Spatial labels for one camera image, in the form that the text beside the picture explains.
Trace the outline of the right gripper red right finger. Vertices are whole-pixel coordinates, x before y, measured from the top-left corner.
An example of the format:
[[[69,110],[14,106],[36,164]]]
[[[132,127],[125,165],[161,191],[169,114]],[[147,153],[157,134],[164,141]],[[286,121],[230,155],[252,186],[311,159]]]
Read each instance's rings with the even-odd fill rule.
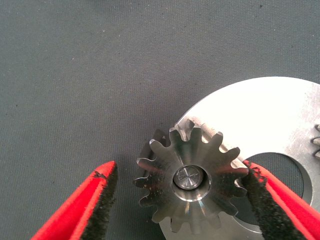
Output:
[[[320,213],[264,167],[244,161],[242,179],[265,240],[318,240]]]

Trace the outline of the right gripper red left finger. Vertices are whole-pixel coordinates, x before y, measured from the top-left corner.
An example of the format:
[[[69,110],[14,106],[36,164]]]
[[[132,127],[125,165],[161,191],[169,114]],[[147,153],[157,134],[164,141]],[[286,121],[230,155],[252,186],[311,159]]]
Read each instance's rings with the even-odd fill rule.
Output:
[[[32,239],[104,240],[117,180],[115,161],[98,166]]]

